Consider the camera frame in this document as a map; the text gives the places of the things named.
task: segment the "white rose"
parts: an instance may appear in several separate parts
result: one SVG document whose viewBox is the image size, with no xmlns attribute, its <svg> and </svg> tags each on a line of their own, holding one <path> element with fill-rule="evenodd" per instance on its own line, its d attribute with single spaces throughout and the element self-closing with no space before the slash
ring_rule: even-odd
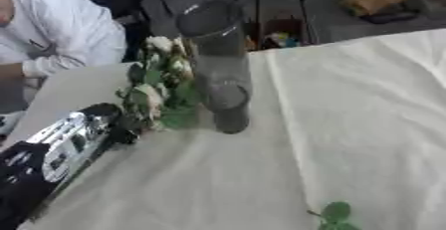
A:
<svg viewBox="0 0 446 230">
<path fill-rule="evenodd" d="M 183 70 L 184 70 L 184 66 L 183 66 L 182 61 L 180 61 L 180 60 L 175 61 L 175 63 L 173 63 L 173 65 L 172 65 L 172 68 L 173 68 L 175 71 L 183 72 Z"/>
<path fill-rule="evenodd" d="M 173 40 L 173 44 L 177 45 L 181 49 L 181 53 L 186 55 L 186 50 L 184 49 L 183 40 L 180 37 L 177 37 Z"/>
<path fill-rule="evenodd" d="M 164 36 L 149 37 L 145 40 L 145 42 L 148 46 L 153 45 L 155 48 L 166 53 L 170 52 L 173 46 L 172 41 Z"/>
<path fill-rule="evenodd" d="M 158 83 L 156 87 L 161 91 L 161 96 L 164 99 L 168 99 L 170 97 L 169 90 L 165 87 L 164 83 Z"/>
<path fill-rule="evenodd" d="M 136 89 L 147 95 L 150 118 L 154 119 L 155 117 L 160 117 L 160 108 L 162 107 L 164 100 L 162 99 L 162 96 L 159 94 L 159 92 L 154 87 L 148 84 L 140 85 L 136 87 Z"/>
</svg>

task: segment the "table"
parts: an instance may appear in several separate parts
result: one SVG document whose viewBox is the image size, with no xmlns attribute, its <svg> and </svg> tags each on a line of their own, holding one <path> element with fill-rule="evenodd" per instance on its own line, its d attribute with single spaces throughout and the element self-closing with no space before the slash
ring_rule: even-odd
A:
<svg viewBox="0 0 446 230">
<path fill-rule="evenodd" d="M 344 200 L 362 229 L 446 225 L 446 30 L 250 55 L 252 124 L 149 133 L 106 153 L 29 230 L 318 229 Z M 7 141 L 116 102 L 126 66 L 55 76 Z"/>
</svg>

